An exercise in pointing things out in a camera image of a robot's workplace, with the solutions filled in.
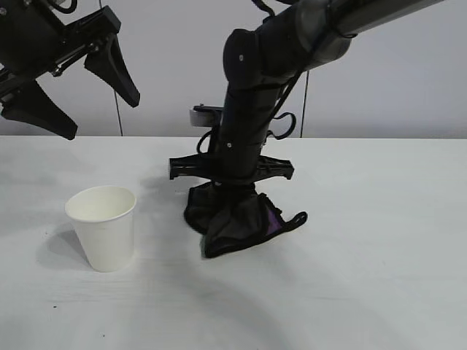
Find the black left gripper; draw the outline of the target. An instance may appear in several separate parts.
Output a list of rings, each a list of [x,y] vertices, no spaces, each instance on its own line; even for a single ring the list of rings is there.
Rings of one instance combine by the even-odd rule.
[[[43,91],[36,79],[45,73],[59,77],[86,57],[85,68],[106,82],[129,106],[140,93],[132,80],[117,34],[120,20],[110,7],[65,24],[57,13],[75,11],[55,1],[1,2],[1,116],[42,128],[68,140],[77,124]]]

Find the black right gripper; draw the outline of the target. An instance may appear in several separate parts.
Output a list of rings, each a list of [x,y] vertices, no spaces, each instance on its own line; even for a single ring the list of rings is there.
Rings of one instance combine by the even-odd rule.
[[[222,145],[216,133],[205,133],[196,145],[196,154],[169,160],[169,178],[194,176],[219,183],[254,183],[276,176],[291,179],[292,163],[263,156],[263,145]]]

